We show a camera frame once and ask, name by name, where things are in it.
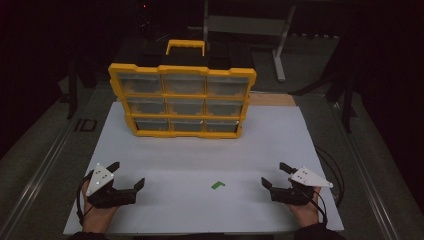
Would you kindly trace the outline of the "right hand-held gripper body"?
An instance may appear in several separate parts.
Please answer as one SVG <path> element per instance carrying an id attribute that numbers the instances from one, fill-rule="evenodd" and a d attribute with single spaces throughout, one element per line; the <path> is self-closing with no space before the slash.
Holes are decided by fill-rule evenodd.
<path id="1" fill-rule="evenodd" d="M 290 205 L 306 205 L 312 200 L 315 187 L 333 187 L 331 182 L 306 167 L 301 167 L 289 175 L 292 186 L 290 188 L 273 186 L 273 189 L 269 191 L 272 201 Z"/>

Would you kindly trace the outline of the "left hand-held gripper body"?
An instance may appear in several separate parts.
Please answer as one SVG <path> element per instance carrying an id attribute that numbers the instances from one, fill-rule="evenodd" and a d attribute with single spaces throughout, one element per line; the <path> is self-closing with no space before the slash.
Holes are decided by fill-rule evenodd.
<path id="1" fill-rule="evenodd" d="M 112 208 L 136 203 L 137 192 L 133 189 L 117 190 L 113 187 L 114 173 L 98 163 L 91 173 L 87 200 L 96 208 Z"/>

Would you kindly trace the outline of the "yellow drawer organizer cabinet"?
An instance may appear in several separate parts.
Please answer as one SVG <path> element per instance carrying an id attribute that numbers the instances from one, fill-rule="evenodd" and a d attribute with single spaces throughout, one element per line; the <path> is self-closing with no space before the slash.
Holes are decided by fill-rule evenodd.
<path id="1" fill-rule="evenodd" d="M 202 40 L 172 39 L 167 42 L 145 42 L 139 46 L 124 46 L 112 61 L 108 71 L 112 89 L 121 103 L 123 94 L 118 80 L 120 74 L 200 74 L 205 76 L 247 77 L 249 86 L 245 119 L 250 102 L 249 92 L 257 77 L 250 48 L 247 44 L 204 42 Z M 235 134 L 206 133 L 198 136 L 187 133 L 171 135 L 157 132 L 138 133 L 130 125 L 127 108 L 123 103 L 122 107 L 125 122 L 136 136 L 224 139 L 237 138 L 242 132 L 243 122 L 241 128 Z"/>

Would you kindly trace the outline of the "clear plastic drawer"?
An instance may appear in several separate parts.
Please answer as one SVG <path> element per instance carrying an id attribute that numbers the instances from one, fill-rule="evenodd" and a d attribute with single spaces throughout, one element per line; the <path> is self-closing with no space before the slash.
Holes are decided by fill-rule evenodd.
<path id="1" fill-rule="evenodd" d="M 249 79 L 247 77 L 218 77 L 207 78 L 207 93 L 214 96 L 244 96 Z"/>

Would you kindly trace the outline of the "person's right hand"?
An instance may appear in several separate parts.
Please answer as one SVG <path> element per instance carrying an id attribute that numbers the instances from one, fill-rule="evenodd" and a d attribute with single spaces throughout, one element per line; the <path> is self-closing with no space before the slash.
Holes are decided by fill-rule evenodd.
<path id="1" fill-rule="evenodd" d="M 298 225 L 301 228 L 319 223 L 319 210 L 317 206 L 318 206 L 318 196 L 319 196 L 320 190 L 321 190 L 320 187 L 314 188 L 314 196 L 312 200 L 306 205 L 302 205 L 302 206 L 295 206 L 290 204 L 287 205 L 289 211 L 293 214 Z"/>

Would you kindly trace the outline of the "person's left hand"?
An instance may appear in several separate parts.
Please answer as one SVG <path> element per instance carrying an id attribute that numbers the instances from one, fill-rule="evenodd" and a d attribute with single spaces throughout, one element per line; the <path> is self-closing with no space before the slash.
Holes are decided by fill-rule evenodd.
<path id="1" fill-rule="evenodd" d="M 82 230 L 88 233 L 105 234 L 118 207 L 98 209 L 84 199 L 84 218 Z"/>

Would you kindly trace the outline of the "white table cover sheet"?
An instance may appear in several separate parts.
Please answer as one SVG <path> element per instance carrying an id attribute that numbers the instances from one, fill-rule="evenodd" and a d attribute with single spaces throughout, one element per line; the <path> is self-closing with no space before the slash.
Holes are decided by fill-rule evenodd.
<path id="1" fill-rule="evenodd" d="M 109 228 L 117 235 L 293 231 L 295 219 L 261 178 L 289 187 L 281 162 L 323 172 L 301 110 L 283 106 L 250 107 L 240 138 L 216 140 L 136 137 L 114 103 L 90 163 L 113 162 L 115 188 L 145 179 L 136 203 L 117 211 Z M 216 182 L 225 186 L 211 189 Z"/>

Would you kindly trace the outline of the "black stand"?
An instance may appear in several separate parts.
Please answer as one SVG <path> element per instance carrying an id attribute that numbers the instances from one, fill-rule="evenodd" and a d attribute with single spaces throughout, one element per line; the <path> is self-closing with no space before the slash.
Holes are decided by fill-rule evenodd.
<path id="1" fill-rule="evenodd" d="M 72 119 L 78 108 L 78 75 L 75 60 L 72 59 L 68 66 L 68 119 Z"/>
<path id="2" fill-rule="evenodd" d="M 290 95 L 302 96 L 329 83 L 330 88 L 325 94 L 325 99 L 328 102 L 336 103 L 341 96 L 344 96 L 341 123 L 345 131 L 350 133 L 350 118 L 353 114 L 352 99 L 356 73 L 357 71 L 355 69 L 348 69 L 323 75 L 319 80 L 307 85 L 306 87 L 291 91 Z"/>

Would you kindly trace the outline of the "grid of clear drawers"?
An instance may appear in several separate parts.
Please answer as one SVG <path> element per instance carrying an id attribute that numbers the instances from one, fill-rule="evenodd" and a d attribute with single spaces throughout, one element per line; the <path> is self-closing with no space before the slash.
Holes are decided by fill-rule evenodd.
<path id="1" fill-rule="evenodd" d="M 200 74 L 120 74 L 122 103 L 128 121 L 138 133 L 202 135 L 235 134 L 245 119 L 244 96 L 207 93 Z"/>

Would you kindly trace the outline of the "power strip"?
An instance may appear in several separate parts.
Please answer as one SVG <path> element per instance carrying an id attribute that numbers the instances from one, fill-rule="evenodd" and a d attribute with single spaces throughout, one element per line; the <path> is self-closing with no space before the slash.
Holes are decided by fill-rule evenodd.
<path id="1" fill-rule="evenodd" d="M 333 36 L 328 34 L 306 34 L 306 33 L 289 33 L 288 36 L 295 36 L 305 39 L 339 39 L 339 36 Z"/>

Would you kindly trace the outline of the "grey metal stand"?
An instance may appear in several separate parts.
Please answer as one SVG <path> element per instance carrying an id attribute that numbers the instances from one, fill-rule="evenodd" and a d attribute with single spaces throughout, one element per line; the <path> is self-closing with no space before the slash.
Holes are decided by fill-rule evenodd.
<path id="1" fill-rule="evenodd" d="M 284 20 L 211 15 L 209 13 L 209 0 L 204 0 L 203 40 L 208 40 L 210 32 L 279 37 L 280 42 L 272 50 L 272 58 L 277 80 L 284 82 L 286 76 L 282 65 L 281 54 L 288 37 L 295 10 L 296 6 L 290 5 Z"/>

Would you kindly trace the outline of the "aluminium rail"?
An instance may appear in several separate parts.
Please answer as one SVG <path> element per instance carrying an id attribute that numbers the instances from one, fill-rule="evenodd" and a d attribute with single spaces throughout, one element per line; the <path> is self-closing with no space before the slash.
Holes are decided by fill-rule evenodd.
<path id="1" fill-rule="evenodd" d="M 13 210 L 8 215 L 5 223 L 0 227 L 0 240 L 10 240 L 20 227 L 21 222 L 26 217 L 27 212 L 31 208 L 34 200 L 46 181 L 49 172 L 56 163 L 58 156 L 61 154 L 68 136 L 72 132 L 77 121 L 80 119 L 86 105 L 87 103 L 82 103 L 80 107 L 76 108 L 72 116 L 65 121 L 65 125 L 59 132 L 58 136 L 54 139 L 54 142 L 43 158 L 40 166 L 31 176 L 29 182 L 26 184 L 19 196 L 19 199 L 13 207 Z"/>
<path id="2" fill-rule="evenodd" d="M 382 198 L 379 195 L 375 184 L 372 182 L 371 174 L 367 171 L 366 165 L 354 138 L 347 132 L 342 123 L 341 107 L 338 103 L 329 103 L 329 108 L 336 121 L 338 129 L 341 131 L 342 136 L 347 143 L 349 152 L 352 155 L 355 170 L 359 175 L 359 182 L 364 189 L 366 198 L 379 225 L 380 231 L 382 232 L 385 240 L 399 240 L 397 230 L 394 228 L 387 209 L 382 202 Z"/>

